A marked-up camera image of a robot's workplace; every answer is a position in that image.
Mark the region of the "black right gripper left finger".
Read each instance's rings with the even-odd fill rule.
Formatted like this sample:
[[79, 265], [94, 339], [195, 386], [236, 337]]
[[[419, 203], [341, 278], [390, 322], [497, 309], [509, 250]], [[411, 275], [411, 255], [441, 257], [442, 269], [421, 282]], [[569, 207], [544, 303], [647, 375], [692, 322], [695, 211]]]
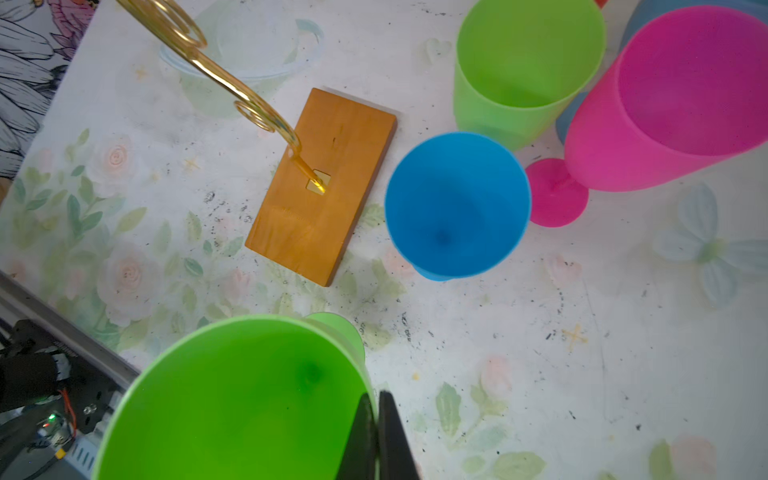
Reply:
[[361, 396], [339, 465], [337, 480], [374, 480], [377, 462], [377, 424], [370, 396]]

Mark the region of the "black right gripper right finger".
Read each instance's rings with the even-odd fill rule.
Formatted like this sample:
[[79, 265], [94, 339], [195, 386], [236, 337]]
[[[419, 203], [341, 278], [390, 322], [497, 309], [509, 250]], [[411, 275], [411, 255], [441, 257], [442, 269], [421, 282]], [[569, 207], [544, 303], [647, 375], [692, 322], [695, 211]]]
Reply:
[[379, 478], [419, 480], [420, 476], [397, 410], [397, 403], [391, 392], [386, 390], [380, 392], [378, 409]]

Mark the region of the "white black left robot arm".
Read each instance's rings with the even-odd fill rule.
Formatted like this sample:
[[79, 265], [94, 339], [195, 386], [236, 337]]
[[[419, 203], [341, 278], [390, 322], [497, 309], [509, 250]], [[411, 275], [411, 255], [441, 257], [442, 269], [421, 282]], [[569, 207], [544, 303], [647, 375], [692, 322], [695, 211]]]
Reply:
[[32, 320], [17, 321], [1, 345], [1, 412], [21, 411], [1, 424], [1, 470], [6, 471], [55, 410], [49, 402], [63, 375], [55, 354], [46, 350], [52, 338]]

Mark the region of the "green wine glass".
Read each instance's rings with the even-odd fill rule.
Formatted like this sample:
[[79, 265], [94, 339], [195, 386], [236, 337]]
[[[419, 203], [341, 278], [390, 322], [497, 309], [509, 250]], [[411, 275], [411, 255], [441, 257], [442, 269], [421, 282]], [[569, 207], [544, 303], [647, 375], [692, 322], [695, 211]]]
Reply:
[[363, 341], [339, 315], [220, 321], [132, 383], [94, 477], [333, 479], [371, 390]]
[[459, 130], [516, 151], [533, 143], [594, 77], [606, 27], [591, 0], [482, 0], [456, 45]]

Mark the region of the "pink wine glass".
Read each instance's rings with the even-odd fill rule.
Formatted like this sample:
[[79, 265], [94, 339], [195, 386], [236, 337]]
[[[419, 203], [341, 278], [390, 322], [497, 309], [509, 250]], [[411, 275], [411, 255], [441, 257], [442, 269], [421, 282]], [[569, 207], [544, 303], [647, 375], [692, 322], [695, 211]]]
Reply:
[[562, 158], [531, 164], [531, 221], [574, 222], [591, 191], [665, 184], [767, 139], [767, 27], [721, 6], [647, 23], [580, 104]]

